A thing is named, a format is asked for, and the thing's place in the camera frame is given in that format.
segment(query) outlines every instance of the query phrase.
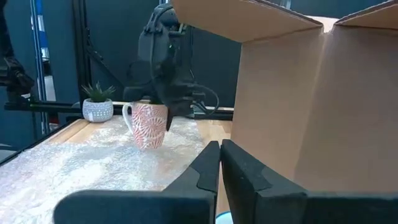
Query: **textured pot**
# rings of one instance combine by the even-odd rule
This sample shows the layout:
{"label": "textured pot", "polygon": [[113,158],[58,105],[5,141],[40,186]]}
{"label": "textured pot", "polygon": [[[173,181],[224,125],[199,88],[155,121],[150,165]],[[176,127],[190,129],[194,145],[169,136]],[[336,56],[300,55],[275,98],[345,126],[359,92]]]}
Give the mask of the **textured pot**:
{"label": "textured pot", "polygon": [[83,116],[89,122],[105,122],[113,116],[113,104],[110,99],[102,103],[94,103],[91,99],[83,102]]}

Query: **succulent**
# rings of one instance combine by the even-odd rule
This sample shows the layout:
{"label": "succulent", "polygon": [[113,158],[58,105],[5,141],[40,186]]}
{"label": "succulent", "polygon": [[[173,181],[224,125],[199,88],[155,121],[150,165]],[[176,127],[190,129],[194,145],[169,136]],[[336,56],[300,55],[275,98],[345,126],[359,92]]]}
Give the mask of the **succulent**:
{"label": "succulent", "polygon": [[82,86],[82,88],[94,103],[105,102],[107,99],[111,98],[112,94],[116,90],[115,87],[110,86],[103,91],[99,82],[97,82],[94,88],[90,84],[88,86]]}

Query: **wooden table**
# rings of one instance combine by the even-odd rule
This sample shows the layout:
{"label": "wooden table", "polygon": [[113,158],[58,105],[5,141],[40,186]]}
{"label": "wooden table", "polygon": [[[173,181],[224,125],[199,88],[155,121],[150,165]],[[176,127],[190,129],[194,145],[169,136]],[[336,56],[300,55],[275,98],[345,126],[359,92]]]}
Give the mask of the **wooden table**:
{"label": "wooden table", "polygon": [[[101,127],[102,123],[90,123],[84,119],[76,120],[63,130],[54,134],[46,141],[42,142],[75,142],[80,143],[92,135],[95,129]],[[199,120],[197,121],[199,133],[203,139],[204,145],[210,141],[221,141],[231,137],[231,121],[215,121],[215,120]],[[221,165],[220,165],[220,182],[217,201],[217,213],[228,211],[228,201],[226,199],[225,188],[222,179]]]}

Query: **bubble wrap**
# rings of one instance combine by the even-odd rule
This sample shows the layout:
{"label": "bubble wrap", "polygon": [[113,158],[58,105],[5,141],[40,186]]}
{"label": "bubble wrap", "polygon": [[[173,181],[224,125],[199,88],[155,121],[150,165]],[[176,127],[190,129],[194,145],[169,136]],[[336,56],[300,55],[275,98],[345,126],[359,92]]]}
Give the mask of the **bubble wrap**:
{"label": "bubble wrap", "polygon": [[162,147],[139,150],[120,116],[85,141],[40,144],[0,167],[0,223],[53,223],[57,202],[78,190],[163,190],[203,147],[196,122],[175,118]]}

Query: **mug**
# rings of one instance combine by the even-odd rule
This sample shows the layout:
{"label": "mug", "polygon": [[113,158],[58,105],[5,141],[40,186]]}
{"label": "mug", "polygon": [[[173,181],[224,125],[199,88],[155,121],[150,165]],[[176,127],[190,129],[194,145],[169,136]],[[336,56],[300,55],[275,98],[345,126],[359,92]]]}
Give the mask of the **mug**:
{"label": "mug", "polygon": [[125,104],[123,119],[129,128],[134,144],[140,149],[156,149],[163,143],[167,124],[167,107],[143,102]]}

